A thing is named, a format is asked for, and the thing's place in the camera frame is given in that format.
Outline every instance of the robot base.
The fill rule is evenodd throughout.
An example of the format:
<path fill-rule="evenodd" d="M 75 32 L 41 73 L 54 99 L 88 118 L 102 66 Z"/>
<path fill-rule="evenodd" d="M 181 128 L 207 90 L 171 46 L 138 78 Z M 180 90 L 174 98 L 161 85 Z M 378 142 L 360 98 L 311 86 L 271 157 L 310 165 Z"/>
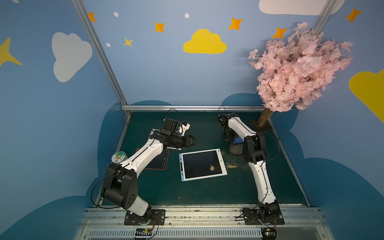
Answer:
<path fill-rule="evenodd" d="M 156 219 L 156 225 L 164 225 L 164 219 L 166 216 L 166 211 L 164 209 L 152 209 L 151 216 Z M 141 223 L 142 217 L 137 216 L 136 214 L 131 214 L 129 211 L 125 214 L 124 225 L 153 225 L 154 220 L 150 218 L 148 223 Z"/>
<path fill-rule="evenodd" d="M 246 225 L 264 225 L 259 221 L 259 215 L 258 215 L 257 211 L 258 211 L 258 209 L 243 208 L 242 212 L 244 214 L 244 221 L 245 221 Z M 281 216 L 281 218 L 279 216 L 270 218 L 270 219 L 268 219 L 268 222 L 265 222 L 265 224 L 267 224 L 267 225 L 270 224 L 271 226 L 275 225 L 275 219 L 276 219 L 277 225 L 284 225 L 285 224 L 283 216 Z"/>

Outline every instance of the yellow cloud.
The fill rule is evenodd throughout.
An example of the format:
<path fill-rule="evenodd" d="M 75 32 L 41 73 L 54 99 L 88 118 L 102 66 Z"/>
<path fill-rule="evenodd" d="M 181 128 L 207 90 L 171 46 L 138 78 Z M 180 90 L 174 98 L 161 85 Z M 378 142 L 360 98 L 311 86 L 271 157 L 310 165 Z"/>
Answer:
<path fill-rule="evenodd" d="M 227 45 L 221 41 L 216 33 L 211 33 L 207 29 L 199 29 L 192 39 L 183 46 L 186 53 L 223 53 Z"/>
<path fill-rule="evenodd" d="M 360 72 L 349 81 L 352 93 L 360 99 L 382 122 L 384 122 L 384 70 L 377 74 Z"/>

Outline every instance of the yellow star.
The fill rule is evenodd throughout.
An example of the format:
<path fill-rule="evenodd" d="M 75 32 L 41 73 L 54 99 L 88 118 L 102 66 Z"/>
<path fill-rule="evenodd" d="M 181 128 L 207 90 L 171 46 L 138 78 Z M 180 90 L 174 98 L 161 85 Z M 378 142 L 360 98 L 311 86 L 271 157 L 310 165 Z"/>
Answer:
<path fill-rule="evenodd" d="M 351 23 L 353 23 L 353 20 L 355 20 L 355 17 L 359 15 L 362 11 L 356 11 L 356 8 L 353 8 L 351 14 L 348 15 L 348 17 L 345 18 L 345 20 L 350 20 Z"/>
<path fill-rule="evenodd" d="M 124 45 L 129 45 L 132 48 L 131 42 L 133 42 L 133 40 L 128 41 L 126 38 L 124 38 L 124 39 L 125 39 L 125 44 Z"/>
<path fill-rule="evenodd" d="M 243 20 L 242 19 L 236 20 L 236 19 L 232 18 L 232 24 L 229 26 L 228 30 L 236 29 L 238 31 L 241 21 L 243 21 Z"/>
<path fill-rule="evenodd" d="M 282 39 L 283 38 L 283 34 L 285 33 L 286 30 L 288 30 L 288 28 L 280 29 L 279 27 L 277 27 L 276 33 L 275 33 L 275 35 L 272 38 L 280 38 L 280 39 Z"/>
<path fill-rule="evenodd" d="M 14 58 L 10 53 L 9 53 L 9 44 L 11 42 L 11 38 L 7 38 L 5 42 L 0 46 L 0 66 L 4 62 L 13 62 L 19 65 L 22 65 L 16 58 Z"/>
<path fill-rule="evenodd" d="M 162 31 L 162 32 L 164 32 L 164 29 L 163 29 L 164 23 L 157 23 L 157 22 L 155 22 L 155 24 L 156 24 L 156 30 L 155 31 Z"/>
<path fill-rule="evenodd" d="M 95 20 L 95 13 L 88 13 L 88 15 L 89 15 L 89 18 L 91 19 L 91 21 L 93 21 L 93 22 L 96 22 L 96 20 Z"/>

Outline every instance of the pink blossom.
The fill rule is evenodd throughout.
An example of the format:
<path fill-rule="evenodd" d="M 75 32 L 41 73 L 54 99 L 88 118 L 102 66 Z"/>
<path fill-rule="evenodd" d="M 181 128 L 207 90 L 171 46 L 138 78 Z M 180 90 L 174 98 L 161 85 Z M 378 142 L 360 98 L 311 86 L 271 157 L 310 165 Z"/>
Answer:
<path fill-rule="evenodd" d="M 297 27 L 294 28 L 295 30 L 305 30 L 307 29 L 308 27 L 308 23 L 307 22 L 303 22 L 303 23 L 298 23 L 297 24 Z"/>
<path fill-rule="evenodd" d="M 302 54 L 312 55 L 316 50 L 317 44 L 310 44 L 308 48 L 304 49 Z"/>
<path fill-rule="evenodd" d="M 260 68 L 263 67 L 263 64 L 262 64 L 261 62 L 258 62 L 258 63 L 255 64 L 254 67 L 255 67 L 256 69 L 260 69 Z"/>
<path fill-rule="evenodd" d="M 342 48 L 342 49 L 345 49 L 345 50 L 347 50 L 348 52 L 351 52 L 350 47 L 353 46 L 353 43 L 351 43 L 350 41 L 348 41 L 348 42 L 343 42 L 343 43 L 341 43 L 340 45 L 341 45 L 341 48 Z"/>
<path fill-rule="evenodd" d="M 263 68 L 257 78 L 258 94 L 272 111 L 307 108 L 322 96 L 321 90 L 332 82 L 335 72 L 351 63 L 352 57 L 343 58 L 340 48 L 350 51 L 352 43 L 333 39 L 321 43 L 324 33 L 316 36 L 307 27 L 308 23 L 299 23 L 287 45 L 282 40 L 270 40 L 263 54 L 257 54 L 257 49 L 250 52 L 250 64 Z"/>

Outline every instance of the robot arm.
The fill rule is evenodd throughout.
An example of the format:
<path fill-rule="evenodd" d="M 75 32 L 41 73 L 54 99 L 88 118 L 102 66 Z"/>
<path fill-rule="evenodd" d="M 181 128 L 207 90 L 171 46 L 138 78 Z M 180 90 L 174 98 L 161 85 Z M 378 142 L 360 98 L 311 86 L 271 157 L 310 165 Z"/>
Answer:
<path fill-rule="evenodd" d="M 232 142 L 237 137 L 244 141 L 242 154 L 251 167 L 258 192 L 260 206 L 258 219 L 263 223 L 269 223 L 276 218 L 281 223 L 283 219 L 280 207 L 273 194 L 265 166 L 264 135 L 251 130 L 236 113 L 220 114 L 218 121 L 224 129 L 224 141 Z"/>
<path fill-rule="evenodd" d="M 151 217 L 151 205 L 137 195 L 137 178 L 164 148 L 183 149 L 197 144 L 198 141 L 192 135 L 185 133 L 189 127 L 185 121 L 180 123 L 166 118 L 163 128 L 153 131 L 135 154 L 119 164 L 113 162 L 109 165 L 101 196 L 128 210 L 136 222 L 147 224 Z"/>

